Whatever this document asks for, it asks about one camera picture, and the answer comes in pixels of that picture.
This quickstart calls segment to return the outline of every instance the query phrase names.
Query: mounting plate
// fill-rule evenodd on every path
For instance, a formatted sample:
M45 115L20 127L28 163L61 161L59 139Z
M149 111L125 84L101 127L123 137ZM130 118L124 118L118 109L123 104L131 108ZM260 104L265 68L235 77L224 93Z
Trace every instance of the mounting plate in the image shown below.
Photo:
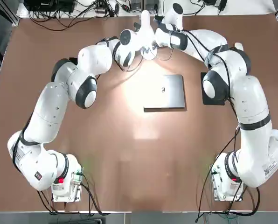
M239 187L240 183L232 181L226 174L225 174L225 160L226 153L223 153L219 156L219 158L214 163L210 179L211 179L211 186L213 190L214 200L219 202L231 202L233 200L233 196L237 191L237 188ZM227 194L225 194L225 191L222 191L222 185L223 187L227 187ZM241 184L240 189L237 192L235 201L238 201L241 194L243 192L243 184Z

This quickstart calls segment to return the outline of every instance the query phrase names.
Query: brown table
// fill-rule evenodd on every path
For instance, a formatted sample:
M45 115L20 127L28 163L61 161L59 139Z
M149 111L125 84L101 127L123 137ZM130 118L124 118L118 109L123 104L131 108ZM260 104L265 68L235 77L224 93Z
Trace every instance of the brown table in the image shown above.
M0 74L0 211L44 210L36 191L12 165L7 141L32 112L57 60L131 28L138 17L92 19L63 32L51 32L22 19L14 28ZM46 25L58 28L56 22ZM275 16L196 16L186 29L211 29L229 45L241 42L252 61L278 129L278 22ZM158 57L166 58L162 49ZM133 65L140 60L136 58ZM169 61L143 61L137 72L113 64L98 80L98 97L88 110L70 102L57 138L46 149L76 155L92 175L102 210L196 211L204 177L215 154L237 126L230 106L202 104L200 72L205 66L174 51ZM145 83L156 74L182 74L187 109L144 112ZM278 210L278 172L260 187L260 210ZM248 195L234 209L252 210ZM213 203L213 209L226 208ZM69 210L88 210L83 191ZM202 210L209 210L204 197Z

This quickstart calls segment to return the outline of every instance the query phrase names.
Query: white label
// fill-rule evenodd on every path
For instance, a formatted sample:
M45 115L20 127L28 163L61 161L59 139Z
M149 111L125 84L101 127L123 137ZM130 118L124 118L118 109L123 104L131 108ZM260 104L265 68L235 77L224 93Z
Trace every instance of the white label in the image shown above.
M53 190L64 190L64 186L61 184L61 185L54 185L53 184Z
M11 153L11 156L13 157L14 147L12 148L10 153ZM17 166L19 165L19 162L24 155L25 155L25 153L19 147L17 147L17 154L16 154L16 159L15 159L15 162L16 162Z
M277 168L278 165L276 161L273 161L269 165L264 165L263 169L264 169L265 179L268 179L277 170Z

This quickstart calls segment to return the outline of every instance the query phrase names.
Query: label sticker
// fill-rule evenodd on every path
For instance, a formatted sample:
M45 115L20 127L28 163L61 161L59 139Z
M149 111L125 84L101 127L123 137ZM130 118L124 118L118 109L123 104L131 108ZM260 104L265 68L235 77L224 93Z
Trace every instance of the label sticker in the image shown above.
M37 172L35 173L35 177L36 177L36 179L37 179L38 181L40 181L41 178L42 178L42 175L37 171Z
M12 147L12 150L10 151L11 156L13 157L14 154L14 147ZM18 147L17 149L17 154L16 154L16 158L15 158L15 162L16 165L19 165L20 160L23 158L23 156L25 155L25 153Z
M273 161L269 166L264 165L264 175L265 179L268 179L278 168L276 161Z
M64 190L64 186L61 184L59 185L53 185L53 190Z

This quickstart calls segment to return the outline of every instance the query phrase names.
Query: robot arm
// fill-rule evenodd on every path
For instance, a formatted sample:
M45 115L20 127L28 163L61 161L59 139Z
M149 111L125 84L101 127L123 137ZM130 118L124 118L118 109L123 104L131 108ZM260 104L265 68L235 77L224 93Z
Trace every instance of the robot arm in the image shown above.
M79 107L89 108L97 95L95 75L105 73L112 63L112 53L105 45L82 49L78 64L68 59L58 61L52 82L40 94L32 116L22 131L16 132L7 147L13 162L31 186L41 191L52 186L58 201L75 201L82 172L77 159L70 154L46 151L44 143L55 139L69 99Z
M271 117L260 82L248 75L250 59L237 48L229 48L220 34L210 30L182 30L182 9L174 4L155 32L159 47L170 47L202 61L209 68L202 86L214 101L231 99L241 130L241 149L221 154L212 168L218 200L232 201L239 183L258 187L278 169L278 130Z

